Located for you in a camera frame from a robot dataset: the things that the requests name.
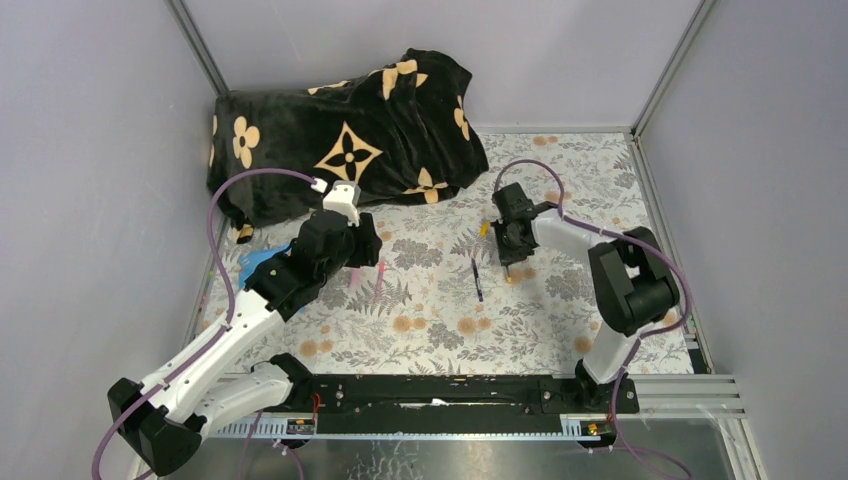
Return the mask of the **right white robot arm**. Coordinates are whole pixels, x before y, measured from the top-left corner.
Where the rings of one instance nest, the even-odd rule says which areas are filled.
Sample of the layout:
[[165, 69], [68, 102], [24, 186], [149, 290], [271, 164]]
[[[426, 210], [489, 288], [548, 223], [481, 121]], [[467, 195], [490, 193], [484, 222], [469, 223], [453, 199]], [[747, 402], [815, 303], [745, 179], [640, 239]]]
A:
[[575, 367], [575, 402], [597, 412], [613, 398], [613, 386], [639, 335], [680, 301], [671, 268], [658, 257], [653, 233], [624, 233], [564, 218], [552, 202], [533, 203], [517, 183], [493, 194], [499, 219], [494, 233], [500, 264], [508, 269], [544, 247], [588, 266], [603, 319], [592, 349]]

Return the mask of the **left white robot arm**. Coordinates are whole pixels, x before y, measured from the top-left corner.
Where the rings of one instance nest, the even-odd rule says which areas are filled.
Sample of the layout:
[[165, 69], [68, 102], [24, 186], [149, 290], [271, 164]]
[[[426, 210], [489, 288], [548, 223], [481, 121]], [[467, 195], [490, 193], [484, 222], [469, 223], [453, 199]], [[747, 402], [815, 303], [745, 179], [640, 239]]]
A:
[[276, 365], [229, 387], [216, 384], [256, 340], [316, 300], [339, 270], [376, 266], [381, 247], [370, 213], [357, 224], [335, 211], [312, 214], [288, 249], [259, 263], [228, 310], [187, 347], [141, 381], [121, 378], [110, 387], [110, 432], [162, 477], [181, 468], [214, 430], [266, 407], [304, 407], [308, 381]]

